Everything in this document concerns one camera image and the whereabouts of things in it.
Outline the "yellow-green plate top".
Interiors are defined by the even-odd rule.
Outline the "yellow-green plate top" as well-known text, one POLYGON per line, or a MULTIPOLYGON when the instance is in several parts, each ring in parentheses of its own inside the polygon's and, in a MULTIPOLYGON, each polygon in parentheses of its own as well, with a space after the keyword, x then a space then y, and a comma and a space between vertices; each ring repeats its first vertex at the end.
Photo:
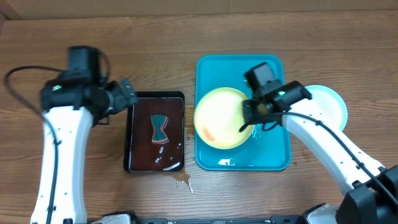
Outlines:
POLYGON ((241 91, 222 87, 209 91, 195 107, 194 127, 199 138, 216 149, 232 149, 251 136, 254 126, 244 131, 243 101, 248 97, 241 91))

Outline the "light blue plate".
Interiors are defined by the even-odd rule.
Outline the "light blue plate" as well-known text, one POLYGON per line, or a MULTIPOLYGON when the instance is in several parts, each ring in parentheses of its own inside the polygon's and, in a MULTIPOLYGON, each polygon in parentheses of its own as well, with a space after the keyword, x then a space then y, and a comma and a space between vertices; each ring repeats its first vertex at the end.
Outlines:
POLYGON ((331 88, 323 85, 309 85, 305 87, 312 98, 319 104, 326 116, 340 131, 344 130, 348 122, 348 109, 342 97, 331 88))

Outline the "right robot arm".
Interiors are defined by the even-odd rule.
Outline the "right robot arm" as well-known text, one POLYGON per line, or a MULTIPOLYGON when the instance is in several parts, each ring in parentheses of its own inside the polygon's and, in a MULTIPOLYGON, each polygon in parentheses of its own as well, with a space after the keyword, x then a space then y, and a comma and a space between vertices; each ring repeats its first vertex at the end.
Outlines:
POLYGON ((267 63, 244 75, 253 98, 243 102, 244 131, 275 122, 300 139, 324 165, 344 196, 340 205, 320 204, 299 223, 397 223, 397 167, 386 169, 326 119, 299 82, 283 84, 267 63))

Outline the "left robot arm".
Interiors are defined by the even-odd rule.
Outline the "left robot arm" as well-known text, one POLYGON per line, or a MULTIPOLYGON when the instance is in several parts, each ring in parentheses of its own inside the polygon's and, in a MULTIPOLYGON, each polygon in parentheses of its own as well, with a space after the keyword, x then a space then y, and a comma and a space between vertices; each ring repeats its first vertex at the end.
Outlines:
POLYGON ((40 91, 44 151, 31 223, 86 223, 84 169, 91 128, 137 103, 128 80, 110 81, 100 49, 68 49, 68 67, 40 91))

